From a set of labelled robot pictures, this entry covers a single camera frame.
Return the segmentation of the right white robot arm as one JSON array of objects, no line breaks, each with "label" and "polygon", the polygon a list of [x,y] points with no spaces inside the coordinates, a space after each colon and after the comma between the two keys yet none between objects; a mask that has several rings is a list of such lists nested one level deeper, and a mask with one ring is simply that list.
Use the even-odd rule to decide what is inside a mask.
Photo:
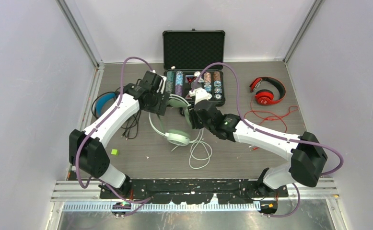
[{"label": "right white robot arm", "polygon": [[222,114],[208,101],[189,106],[186,111],[193,128],[207,129],[222,140],[251,144],[286,160],[274,168],[265,168],[256,182],[262,196],[270,196],[276,189],[291,183],[316,187],[327,161],[327,154],[314,134],[281,133],[258,126],[234,114]]}]

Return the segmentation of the mint green headphones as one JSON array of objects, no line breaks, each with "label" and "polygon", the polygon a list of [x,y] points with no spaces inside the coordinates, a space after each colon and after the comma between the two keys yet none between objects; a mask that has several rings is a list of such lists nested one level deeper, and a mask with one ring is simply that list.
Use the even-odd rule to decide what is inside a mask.
[{"label": "mint green headphones", "polygon": [[[185,98],[183,98],[182,96],[176,95],[176,94],[170,94],[169,101],[167,104],[172,107],[184,108],[184,109],[187,109],[191,105]],[[165,137],[168,142],[174,145],[187,146],[190,143],[192,143],[190,140],[190,135],[181,130],[169,129],[168,132],[162,132],[158,130],[152,122],[151,113],[149,113],[149,122],[150,122],[152,129],[157,134]]]}]

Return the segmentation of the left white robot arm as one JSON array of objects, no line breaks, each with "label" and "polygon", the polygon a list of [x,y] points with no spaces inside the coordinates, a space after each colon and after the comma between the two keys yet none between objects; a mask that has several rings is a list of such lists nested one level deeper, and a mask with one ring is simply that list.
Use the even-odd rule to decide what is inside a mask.
[{"label": "left white robot arm", "polygon": [[139,111],[163,116],[170,93],[166,92],[167,78],[147,71],[136,83],[127,84],[117,100],[83,131],[73,130],[69,135],[69,162],[91,177],[112,187],[118,198],[130,193],[129,177],[110,162],[105,150],[113,135],[125,121]]}]

